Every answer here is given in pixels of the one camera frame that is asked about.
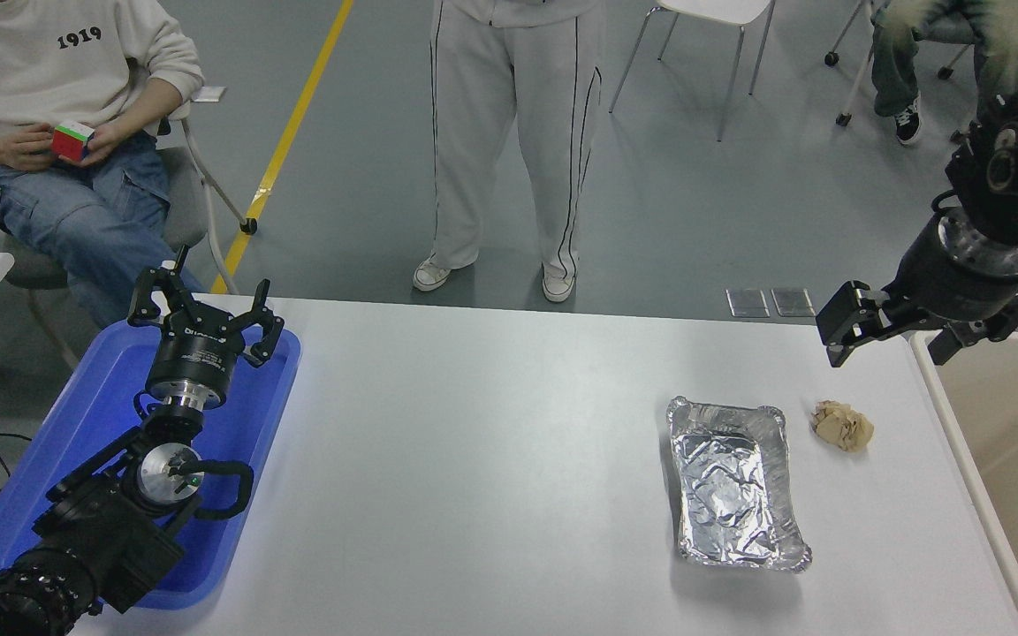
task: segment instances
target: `aluminum foil tray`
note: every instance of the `aluminum foil tray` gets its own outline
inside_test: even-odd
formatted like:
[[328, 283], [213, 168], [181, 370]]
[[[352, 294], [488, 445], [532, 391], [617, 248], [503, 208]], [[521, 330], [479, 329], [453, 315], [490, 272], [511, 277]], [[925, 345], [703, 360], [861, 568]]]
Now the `aluminum foil tray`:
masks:
[[706, 565], [803, 572], [811, 547], [792, 514], [779, 408], [700, 404], [679, 396], [667, 407], [667, 422], [681, 485], [682, 555]]

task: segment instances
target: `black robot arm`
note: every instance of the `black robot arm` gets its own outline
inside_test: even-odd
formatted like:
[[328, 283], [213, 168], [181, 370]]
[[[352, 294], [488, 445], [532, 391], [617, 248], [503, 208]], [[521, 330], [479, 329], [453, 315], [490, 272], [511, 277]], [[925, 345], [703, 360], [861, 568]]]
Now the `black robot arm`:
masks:
[[[929, 353], [942, 365], [1018, 329], [1018, 91], [987, 104], [946, 176], [953, 189], [935, 198], [894, 281], [881, 290], [848, 281], [816, 315], [832, 366], [855, 347], [915, 330], [941, 330]], [[942, 206], [949, 197], [959, 207]]]
[[[230, 519], [249, 504], [253, 470], [203, 459], [191, 443], [204, 410], [226, 402], [238, 355], [263, 365], [283, 321], [266, 306], [270, 281], [237, 317], [199, 302], [180, 278], [185, 256], [184, 247], [173, 269], [146, 270], [130, 303], [130, 325], [161, 330], [144, 392], [158, 404], [46, 494], [52, 507], [34, 522], [39, 542], [0, 572], [0, 635], [62, 636], [86, 613], [100, 613], [102, 600], [128, 611], [180, 563], [175, 535], [187, 520]], [[155, 291], [169, 313], [152, 300]], [[242, 331], [254, 325], [262, 338], [246, 345]], [[202, 508], [207, 475], [237, 476], [235, 502]]]

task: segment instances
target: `crumpled paper ball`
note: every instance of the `crumpled paper ball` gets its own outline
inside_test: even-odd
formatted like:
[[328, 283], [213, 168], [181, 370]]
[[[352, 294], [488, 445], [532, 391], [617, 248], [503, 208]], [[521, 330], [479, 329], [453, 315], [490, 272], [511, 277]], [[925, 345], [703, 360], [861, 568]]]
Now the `crumpled paper ball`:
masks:
[[874, 435], [874, 424], [866, 415], [854, 410], [849, 404], [825, 399], [815, 406], [811, 429], [846, 452], [859, 452], [866, 448]]

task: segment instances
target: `white pants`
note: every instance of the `white pants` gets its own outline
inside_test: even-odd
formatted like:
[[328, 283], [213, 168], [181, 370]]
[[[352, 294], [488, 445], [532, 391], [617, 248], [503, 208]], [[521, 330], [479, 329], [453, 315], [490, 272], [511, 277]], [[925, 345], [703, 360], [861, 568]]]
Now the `white pants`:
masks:
[[494, 166], [517, 118], [548, 277], [577, 273], [576, 221], [600, 105], [603, 8], [536, 27], [494, 28], [436, 0], [432, 24], [432, 263], [476, 261]]

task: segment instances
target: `hand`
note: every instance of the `hand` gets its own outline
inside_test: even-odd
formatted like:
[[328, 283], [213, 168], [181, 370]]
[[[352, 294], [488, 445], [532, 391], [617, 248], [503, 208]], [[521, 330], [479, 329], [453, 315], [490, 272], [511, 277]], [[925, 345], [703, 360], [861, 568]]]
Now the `hand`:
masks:
[[33, 124], [18, 132], [0, 137], [0, 163], [23, 172], [40, 172], [53, 165], [50, 152], [53, 126]]
[[124, 132], [116, 120], [98, 125], [96, 129], [93, 129], [93, 138], [89, 142], [89, 156], [86, 156], [80, 163], [71, 162], [67, 158], [61, 158], [61, 160], [80, 166], [80, 168], [89, 168], [89, 166], [97, 165], [109, 158], [112, 151], [115, 151], [126, 137], [130, 137], [130, 133]]

